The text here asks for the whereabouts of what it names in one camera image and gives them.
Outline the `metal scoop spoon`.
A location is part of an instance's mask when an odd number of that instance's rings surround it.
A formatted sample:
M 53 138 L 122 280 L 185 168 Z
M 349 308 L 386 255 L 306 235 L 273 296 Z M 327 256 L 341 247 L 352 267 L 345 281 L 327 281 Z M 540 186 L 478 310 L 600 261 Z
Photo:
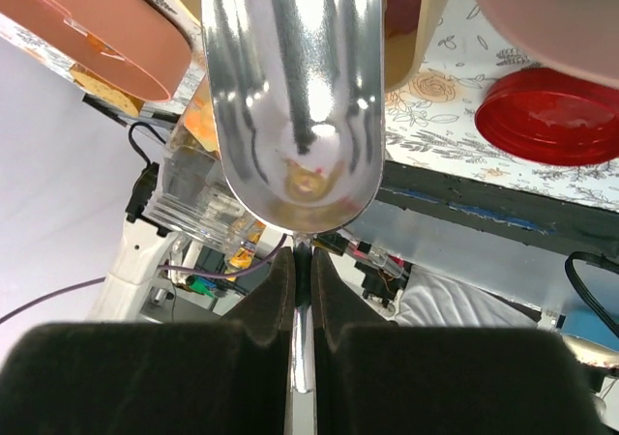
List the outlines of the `metal scoop spoon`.
M 384 161 L 383 0 L 201 0 L 221 165 L 235 197 L 290 236 L 283 430 L 317 406 L 319 235 L 369 206 Z

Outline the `floral table mat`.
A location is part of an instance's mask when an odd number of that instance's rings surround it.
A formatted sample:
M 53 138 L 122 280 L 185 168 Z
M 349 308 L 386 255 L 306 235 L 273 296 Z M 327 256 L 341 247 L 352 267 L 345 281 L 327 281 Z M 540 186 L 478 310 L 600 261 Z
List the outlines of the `floral table mat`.
M 478 111 L 502 111 L 484 100 L 500 78 L 535 65 L 508 45 L 476 0 L 447 0 L 419 72 L 386 96 L 387 150 L 404 164 L 602 208 L 618 209 L 618 131 L 586 152 L 578 137 L 535 122 L 494 126 Z

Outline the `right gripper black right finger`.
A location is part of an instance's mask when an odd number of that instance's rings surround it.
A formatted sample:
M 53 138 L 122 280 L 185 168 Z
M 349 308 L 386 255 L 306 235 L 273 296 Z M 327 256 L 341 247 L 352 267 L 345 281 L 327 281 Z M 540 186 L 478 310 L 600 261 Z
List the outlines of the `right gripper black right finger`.
M 321 434 L 605 434 L 585 374 L 556 333 L 401 327 L 311 263 Z

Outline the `red jar lid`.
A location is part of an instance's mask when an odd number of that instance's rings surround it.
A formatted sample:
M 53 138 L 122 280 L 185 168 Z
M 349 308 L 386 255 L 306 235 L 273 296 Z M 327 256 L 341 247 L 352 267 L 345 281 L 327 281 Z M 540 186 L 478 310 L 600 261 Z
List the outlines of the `red jar lid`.
M 525 160 L 582 166 L 618 157 L 618 91 L 548 68 L 497 80 L 474 121 L 486 141 Z

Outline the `tray of pale jelly candies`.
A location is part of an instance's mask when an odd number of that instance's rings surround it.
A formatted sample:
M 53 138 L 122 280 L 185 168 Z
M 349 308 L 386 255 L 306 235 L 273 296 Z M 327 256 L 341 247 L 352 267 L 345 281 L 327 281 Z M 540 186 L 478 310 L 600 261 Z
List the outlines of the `tray of pale jelly candies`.
M 405 85 L 419 71 L 449 0 L 385 0 L 385 89 Z

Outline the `tray of star candies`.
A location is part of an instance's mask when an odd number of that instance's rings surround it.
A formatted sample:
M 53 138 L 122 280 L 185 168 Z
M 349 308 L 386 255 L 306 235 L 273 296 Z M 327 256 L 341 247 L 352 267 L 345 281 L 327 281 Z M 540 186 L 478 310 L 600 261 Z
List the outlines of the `tray of star candies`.
M 476 0 L 493 28 L 561 73 L 618 87 L 618 0 Z

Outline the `clear glass jar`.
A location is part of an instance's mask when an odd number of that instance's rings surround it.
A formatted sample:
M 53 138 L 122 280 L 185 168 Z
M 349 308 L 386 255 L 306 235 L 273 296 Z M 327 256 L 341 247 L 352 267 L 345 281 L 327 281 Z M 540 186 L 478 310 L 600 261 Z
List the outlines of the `clear glass jar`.
M 206 78 L 167 140 L 146 216 L 221 252 L 232 272 L 251 265 L 265 226 L 237 200 L 223 175 Z

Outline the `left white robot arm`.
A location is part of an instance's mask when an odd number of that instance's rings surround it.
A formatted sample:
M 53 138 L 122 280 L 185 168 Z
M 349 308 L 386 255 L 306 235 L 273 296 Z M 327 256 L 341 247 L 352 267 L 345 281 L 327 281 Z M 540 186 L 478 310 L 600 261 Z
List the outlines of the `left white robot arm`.
M 134 322 L 151 289 L 161 279 L 159 266 L 193 268 L 203 244 L 183 232 L 164 234 L 148 220 L 123 221 L 117 255 L 102 291 L 87 315 L 94 322 Z

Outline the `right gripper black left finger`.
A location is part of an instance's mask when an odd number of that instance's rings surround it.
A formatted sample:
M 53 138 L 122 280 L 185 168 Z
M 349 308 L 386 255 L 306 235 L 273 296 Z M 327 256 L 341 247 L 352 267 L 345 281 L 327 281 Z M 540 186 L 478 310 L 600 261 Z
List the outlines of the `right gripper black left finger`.
M 47 324 L 1 371 L 5 434 L 281 434 L 292 252 L 212 322 Z

